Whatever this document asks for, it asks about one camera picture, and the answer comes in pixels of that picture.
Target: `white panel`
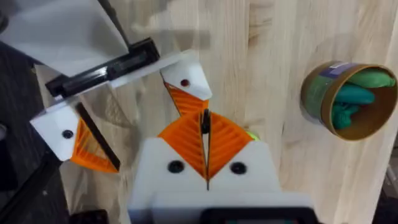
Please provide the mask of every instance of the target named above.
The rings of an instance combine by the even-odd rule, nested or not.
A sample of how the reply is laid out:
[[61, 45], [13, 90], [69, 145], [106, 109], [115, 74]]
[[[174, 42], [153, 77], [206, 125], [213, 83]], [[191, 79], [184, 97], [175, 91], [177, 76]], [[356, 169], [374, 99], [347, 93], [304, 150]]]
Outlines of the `white panel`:
[[[230, 165], [234, 162], [245, 164], [247, 172], [241, 175], [232, 173]], [[209, 189], [240, 192], [279, 192], [279, 180], [268, 145], [261, 141], [249, 142], [210, 180]]]
[[[63, 101], [47, 108], [33, 118], [30, 123], [40, 134], [55, 155], [65, 161], [71, 158], [75, 145], [79, 116], [74, 110], [76, 101]], [[74, 135], [70, 139], [62, 136], [64, 130], [71, 130]]]
[[202, 211], [217, 207], [308, 207], [312, 202], [308, 195], [241, 192], [192, 192], [157, 194], [152, 204], [152, 216], [157, 224], [199, 223]]
[[[192, 50], [184, 52], [184, 57], [175, 64], [160, 70], [165, 82], [201, 99], [211, 98], [211, 90], [199, 59]], [[188, 80], [189, 86], [181, 86], [182, 80]]]
[[0, 40], [68, 76], [128, 53], [97, 0], [2, 0]]
[[150, 218], [150, 206], [158, 192], [206, 192], [206, 181], [185, 162], [181, 173], [167, 169], [171, 161], [184, 161], [163, 139], [145, 140], [141, 149], [134, 188], [128, 202], [129, 215], [134, 223]]

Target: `screw hole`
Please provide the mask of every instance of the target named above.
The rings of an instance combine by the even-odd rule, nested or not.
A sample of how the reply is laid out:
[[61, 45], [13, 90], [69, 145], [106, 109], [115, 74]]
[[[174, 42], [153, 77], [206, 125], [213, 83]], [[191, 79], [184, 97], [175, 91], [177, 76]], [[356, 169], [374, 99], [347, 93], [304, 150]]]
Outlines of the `screw hole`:
[[62, 136], [66, 139], [70, 139], [73, 137], [73, 132], [71, 130], [62, 131]]
[[233, 162], [230, 167], [231, 172], [237, 175], [245, 174], [248, 168], [243, 162]]
[[181, 173], [184, 170], [184, 163], [181, 161], [171, 161], [167, 169], [173, 174]]
[[187, 79], [181, 80], [180, 84], [183, 87], [188, 87], [190, 85], [189, 80], [187, 80]]

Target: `wooden table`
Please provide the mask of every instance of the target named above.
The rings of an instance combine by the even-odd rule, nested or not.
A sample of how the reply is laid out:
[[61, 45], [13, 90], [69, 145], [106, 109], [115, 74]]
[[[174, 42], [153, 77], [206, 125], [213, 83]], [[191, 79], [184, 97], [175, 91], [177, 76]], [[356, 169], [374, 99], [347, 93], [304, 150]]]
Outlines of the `wooden table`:
[[[324, 223], [371, 223], [396, 137], [397, 113], [373, 137], [343, 141], [301, 109], [300, 87], [311, 69], [329, 60], [380, 63], [398, 73], [398, 1], [111, 4], [131, 42], [152, 37], [162, 55], [176, 49], [197, 51], [213, 91], [210, 109], [270, 145], [284, 190], [308, 193]], [[49, 72], [44, 70], [37, 71], [40, 83]], [[159, 74], [113, 94], [97, 90], [83, 101], [123, 165], [114, 175], [65, 163], [61, 173], [69, 209], [105, 208], [111, 223], [129, 223], [126, 197], [136, 149], [178, 114]]]

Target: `green clay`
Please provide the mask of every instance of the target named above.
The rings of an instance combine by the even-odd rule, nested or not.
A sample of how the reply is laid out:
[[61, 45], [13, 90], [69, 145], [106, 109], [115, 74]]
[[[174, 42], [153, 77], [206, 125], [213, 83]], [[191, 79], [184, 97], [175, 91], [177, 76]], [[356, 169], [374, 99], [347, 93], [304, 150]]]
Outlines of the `green clay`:
[[358, 112], [358, 105], [347, 103], [335, 103], [331, 109], [331, 118], [335, 129], [343, 129], [351, 126], [351, 115]]
[[344, 84], [338, 91], [335, 102], [367, 105], [374, 102], [374, 94], [360, 86]]
[[379, 88], [394, 86], [396, 80], [391, 78], [386, 72], [377, 68], [368, 68], [357, 72], [348, 82], [354, 83], [364, 88]]

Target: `orange triangular piece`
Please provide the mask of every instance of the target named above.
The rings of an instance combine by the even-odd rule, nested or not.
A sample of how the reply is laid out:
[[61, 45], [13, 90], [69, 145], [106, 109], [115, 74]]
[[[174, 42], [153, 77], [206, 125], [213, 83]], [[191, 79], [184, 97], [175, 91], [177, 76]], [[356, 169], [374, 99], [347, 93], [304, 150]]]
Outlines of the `orange triangular piece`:
[[190, 95], [168, 83], [164, 83], [167, 91], [169, 91], [175, 106], [178, 109], [180, 115], [185, 115], [188, 113], [203, 111], [209, 105], [208, 100], [201, 100], [195, 96]]
[[164, 139], [203, 178], [206, 178], [205, 154], [201, 138], [201, 111], [174, 121], [158, 137]]
[[79, 119], [75, 147], [70, 160], [89, 169], [118, 172], [82, 118]]
[[216, 113], [210, 113], [210, 122], [209, 180], [252, 141], [244, 129]]

